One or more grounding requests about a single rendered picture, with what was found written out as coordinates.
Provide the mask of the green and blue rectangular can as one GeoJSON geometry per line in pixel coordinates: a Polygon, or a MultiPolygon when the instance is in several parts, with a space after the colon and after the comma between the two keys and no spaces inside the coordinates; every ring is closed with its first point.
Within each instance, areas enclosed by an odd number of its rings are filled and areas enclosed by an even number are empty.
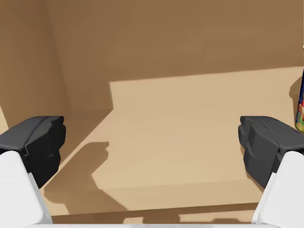
{"type": "Polygon", "coordinates": [[[295,126],[296,128],[304,133],[304,67],[302,71],[302,76],[298,78],[294,86],[294,92],[297,92],[298,95],[295,96],[297,101],[296,114],[295,114],[295,126]]]}

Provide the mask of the pale wooden shelf unit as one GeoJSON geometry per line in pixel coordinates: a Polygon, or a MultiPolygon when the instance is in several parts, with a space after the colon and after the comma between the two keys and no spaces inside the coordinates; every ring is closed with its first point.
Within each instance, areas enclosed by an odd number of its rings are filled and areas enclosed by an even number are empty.
{"type": "Polygon", "coordinates": [[[294,125],[304,0],[0,0],[0,132],[65,118],[55,223],[250,223],[243,115],[294,125]]]}

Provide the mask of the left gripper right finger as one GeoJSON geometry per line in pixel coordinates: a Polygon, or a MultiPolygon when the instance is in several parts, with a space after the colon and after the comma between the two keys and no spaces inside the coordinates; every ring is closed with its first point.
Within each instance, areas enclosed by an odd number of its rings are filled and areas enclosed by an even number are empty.
{"type": "Polygon", "coordinates": [[[304,225],[304,135],[268,116],[241,116],[247,173],[264,189],[253,224],[304,225]]]}

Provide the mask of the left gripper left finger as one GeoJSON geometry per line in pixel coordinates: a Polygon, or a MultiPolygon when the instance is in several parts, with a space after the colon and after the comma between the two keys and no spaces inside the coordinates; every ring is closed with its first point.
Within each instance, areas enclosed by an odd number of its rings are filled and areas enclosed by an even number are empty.
{"type": "Polygon", "coordinates": [[[40,188],[58,171],[63,116],[31,117],[0,134],[0,225],[51,224],[40,188]]]}

